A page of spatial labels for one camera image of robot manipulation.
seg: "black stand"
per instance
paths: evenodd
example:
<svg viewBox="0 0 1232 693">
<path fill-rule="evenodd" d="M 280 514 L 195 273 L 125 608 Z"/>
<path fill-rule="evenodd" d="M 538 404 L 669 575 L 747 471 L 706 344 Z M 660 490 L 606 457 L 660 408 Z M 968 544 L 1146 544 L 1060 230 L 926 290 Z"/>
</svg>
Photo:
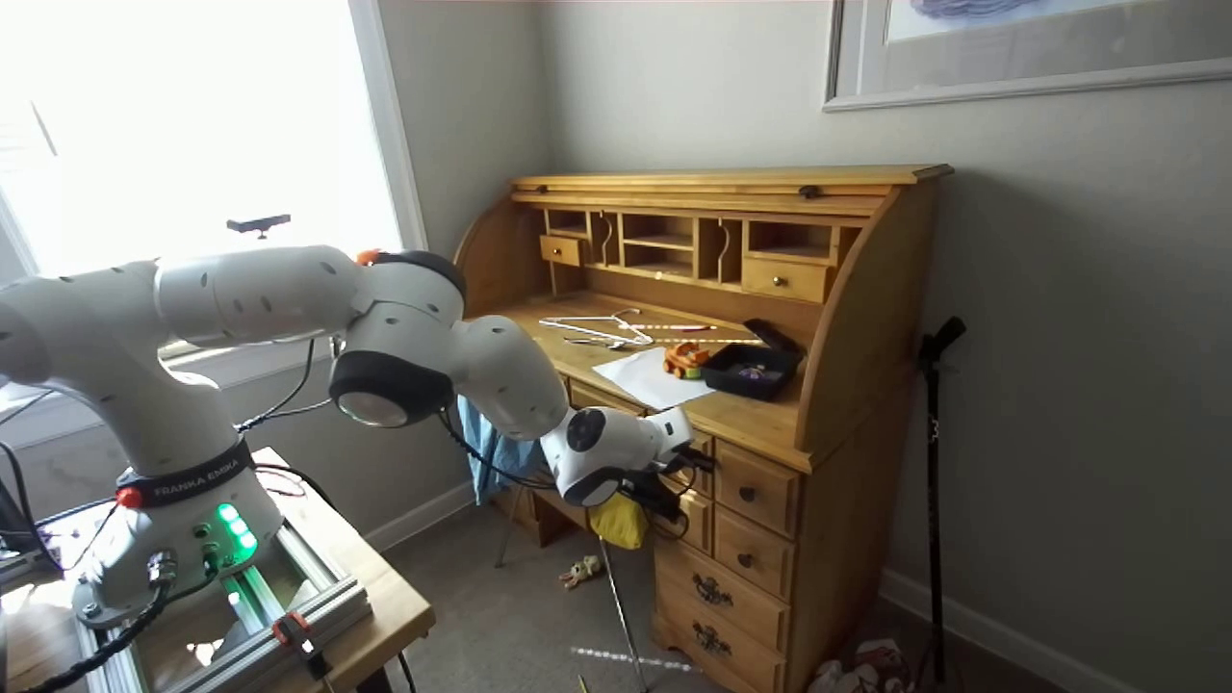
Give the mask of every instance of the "black stand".
<svg viewBox="0 0 1232 693">
<path fill-rule="evenodd" d="M 946 621 L 945 621 L 945 579 L 941 579 L 941 355 L 968 335 L 964 319 L 946 319 L 922 344 L 926 399 L 929 399 L 929 581 L 933 581 L 933 681 L 946 681 Z"/>
</svg>

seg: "picture frame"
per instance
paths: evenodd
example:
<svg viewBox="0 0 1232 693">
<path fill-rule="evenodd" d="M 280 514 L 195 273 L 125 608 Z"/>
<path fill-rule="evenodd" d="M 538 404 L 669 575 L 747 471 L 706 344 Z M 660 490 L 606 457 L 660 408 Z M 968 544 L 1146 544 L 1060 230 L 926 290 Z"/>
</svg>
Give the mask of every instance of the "picture frame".
<svg viewBox="0 0 1232 693">
<path fill-rule="evenodd" d="M 828 0 L 825 14 L 825 110 L 1232 77 L 1218 0 Z"/>
</svg>

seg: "desk surface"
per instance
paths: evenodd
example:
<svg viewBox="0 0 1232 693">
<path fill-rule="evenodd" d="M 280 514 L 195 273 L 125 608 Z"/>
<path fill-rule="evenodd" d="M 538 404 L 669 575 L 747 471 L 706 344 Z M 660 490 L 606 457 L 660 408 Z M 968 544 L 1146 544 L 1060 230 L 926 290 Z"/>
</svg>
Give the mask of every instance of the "desk surface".
<svg viewBox="0 0 1232 693">
<path fill-rule="evenodd" d="M 397 652 L 430 627 L 430 606 L 302 476 L 259 473 L 286 520 L 302 534 L 329 539 L 316 552 L 362 581 L 371 617 L 325 645 L 331 689 L 356 689 Z M 68 586 L 34 586 L 5 593 L 8 621 L 8 689 L 32 689 L 76 657 L 68 641 Z M 310 672 L 280 676 L 274 689 L 312 689 Z"/>
<path fill-rule="evenodd" d="M 598 296 L 598 291 L 575 291 L 575 296 L 535 296 L 525 303 L 507 303 L 499 308 L 503 316 L 521 319 L 521 327 L 526 335 L 535 335 L 535 344 L 548 350 L 548 359 L 556 360 L 556 368 L 561 368 L 571 382 L 584 382 L 592 389 L 610 389 L 619 394 L 619 385 L 606 382 L 592 364 L 625 359 L 625 350 L 601 345 L 601 344 L 579 344 L 567 331 L 552 331 L 538 319 L 548 316 L 630 316 L 641 312 L 641 319 L 646 324 L 711 324 L 711 335 L 750 335 L 738 324 L 720 324 L 710 316 L 689 316 L 689 312 L 666 312 L 666 308 L 651 308 L 651 303 L 630 303 L 630 300 L 612 300 L 612 296 Z M 807 452 L 792 446 L 797 439 L 797 408 L 801 408 L 801 394 L 797 385 L 782 395 L 782 399 L 747 399 L 747 395 L 732 395 L 732 394 L 710 394 L 700 399 L 684 404 L 689 425 L 724 434 L 732 443 L 742 443 L 750 452 L 761 452 L 792 471 L 807 471 Z"/>
</svg>

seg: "wooden cabinet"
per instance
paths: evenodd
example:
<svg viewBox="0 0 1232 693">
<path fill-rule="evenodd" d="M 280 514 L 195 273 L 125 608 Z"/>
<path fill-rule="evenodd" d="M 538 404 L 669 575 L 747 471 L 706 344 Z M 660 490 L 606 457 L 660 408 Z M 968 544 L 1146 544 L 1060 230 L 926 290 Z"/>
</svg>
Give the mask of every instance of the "wooden cabinet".
<svg viewBox="0 0 1232 693">
<path fill-rule="evenodd" d="M 458 267 L 469 312 L 516 316 L 575 404 L 641 404 L 548 316 L 772 319 L 801 350 L 778 399 L 684 404 L 716 473 L 678 476 L 656 534 L 656 627 L 716 685 L 801 693 L 877 593 L 915 385 L 945 164 L 521 176 Z"/>
</svg>

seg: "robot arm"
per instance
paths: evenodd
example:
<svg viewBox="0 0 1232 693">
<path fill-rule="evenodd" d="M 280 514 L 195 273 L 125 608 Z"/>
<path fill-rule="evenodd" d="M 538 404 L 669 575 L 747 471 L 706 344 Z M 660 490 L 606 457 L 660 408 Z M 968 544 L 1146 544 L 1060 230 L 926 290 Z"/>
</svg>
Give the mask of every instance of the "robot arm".
<svg viewBox="0 0 1232 693">
<path fill-rule="evenodd" d="M 81 394 L 138 480 L 193 476 L 241 446 L 222 394 L 171 373 L 159 345 L 288 335 L 343 344 L 331 399 L 358 425 L 404 427 L 464 394 L 499 434 L 542 439 L 556 490 L 582 503 L 689 439 L 680 417 L 571 417 L 548 355 L 503 316 L 464 319 L 464 273 L 437 255 L 352 263 L 331 247 L 262 247 L 0 290 L 0 373 Z"/>
</svg>

